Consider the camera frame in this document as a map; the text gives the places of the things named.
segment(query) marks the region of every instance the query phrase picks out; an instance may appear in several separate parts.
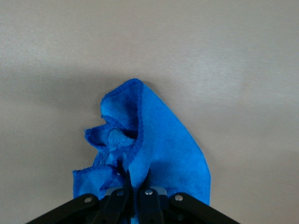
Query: blue microfiber cloth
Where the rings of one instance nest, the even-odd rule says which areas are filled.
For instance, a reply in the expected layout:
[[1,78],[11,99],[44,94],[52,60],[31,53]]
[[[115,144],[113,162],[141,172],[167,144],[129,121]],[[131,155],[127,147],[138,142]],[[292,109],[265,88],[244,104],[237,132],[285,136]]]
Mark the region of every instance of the blue microfiber cloth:
[[138,79],[127,81],[103,98],[101,112],[106,124],[85,132],[99,153],[92,167],[73,171],[74,197],[92,193],[101,199],[108,188],[123,185],[126,170],[136,192],[150,169],[151,186],[209,204],[211,177],[204,155],[149,87]]

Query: towel fold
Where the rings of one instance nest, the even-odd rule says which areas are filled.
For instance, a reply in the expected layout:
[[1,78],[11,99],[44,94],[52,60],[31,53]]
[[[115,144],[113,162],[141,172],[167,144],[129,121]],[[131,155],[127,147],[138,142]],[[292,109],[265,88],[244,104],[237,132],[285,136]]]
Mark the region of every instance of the towel fold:
[[204,155],[186,128],[138,79],[108,93],[101,102],[106,124],[86,130],[98,150],[91,167],[73,171],[74,197],[85,193],[101,199],[108,188],[124,183],[129,170],[138,189],[151,170],[151,185],[168,196],[185,192],[209,204],[210,173]]

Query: white wall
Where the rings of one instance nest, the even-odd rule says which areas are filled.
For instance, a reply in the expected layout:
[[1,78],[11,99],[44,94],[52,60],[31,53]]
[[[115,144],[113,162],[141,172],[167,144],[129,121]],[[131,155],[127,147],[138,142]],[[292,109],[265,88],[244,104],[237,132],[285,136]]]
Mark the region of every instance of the white wall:
[[299,1],[0,0],[0,221],[72,198],[105,93],[137,77],[204,152],[211,206],[299,223]]

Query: metal screw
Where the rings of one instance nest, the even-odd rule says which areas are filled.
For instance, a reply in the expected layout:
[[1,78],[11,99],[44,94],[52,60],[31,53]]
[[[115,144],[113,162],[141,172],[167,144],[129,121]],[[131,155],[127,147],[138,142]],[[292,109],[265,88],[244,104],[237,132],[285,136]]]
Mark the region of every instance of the metal screw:
[[124,190],[120,190],[120,191],[118,191],[118,192],[116,193],[116,195],[117,195],[117,196],[123,196],[124,193],[125,193]]
[[89,203],[89,202],[91,202],[93,199],[91,198],[91,197],[87,197],[85,200],[84,200],[84,202],[85,203]]
[[148,189],[144,192],[146,195],[152,195],[153,194],[153,191]]
[[181,196],[181,195],[175,195],[174,196],[174,199],[176,200],[176,201],[178,201],[178,202],[181,202],[181,201],[183,201],[183,196]]

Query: blue towel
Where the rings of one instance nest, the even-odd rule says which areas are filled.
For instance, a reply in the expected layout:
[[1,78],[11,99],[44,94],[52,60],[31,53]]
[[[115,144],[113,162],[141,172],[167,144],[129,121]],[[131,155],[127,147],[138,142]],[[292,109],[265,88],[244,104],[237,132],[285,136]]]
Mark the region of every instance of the blue towel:
[[101,112],[106,124],[85,132],[99,153],[92,167],[73,171],[74,197],[92,193],[101,199],[108,188],[123,185],[126,170],[136,192],[150,169],[151,186],[209,204],[211,177],[204,155],[149,87],[138,79],[127,81],[103,98]]

